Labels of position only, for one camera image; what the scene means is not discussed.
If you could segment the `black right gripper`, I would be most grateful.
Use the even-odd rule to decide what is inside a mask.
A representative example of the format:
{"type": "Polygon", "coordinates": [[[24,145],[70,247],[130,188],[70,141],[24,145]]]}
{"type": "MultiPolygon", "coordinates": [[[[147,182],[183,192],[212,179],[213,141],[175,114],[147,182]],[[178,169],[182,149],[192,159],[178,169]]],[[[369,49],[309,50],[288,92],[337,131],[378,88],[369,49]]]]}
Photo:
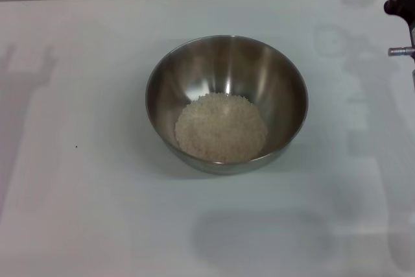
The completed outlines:
{"type": "Polygon", "coordinates": [[[389,15],[408,16],[410,40],[414,50],[414,0],[388,0],[384,5],[385,12],[389,15]]]}

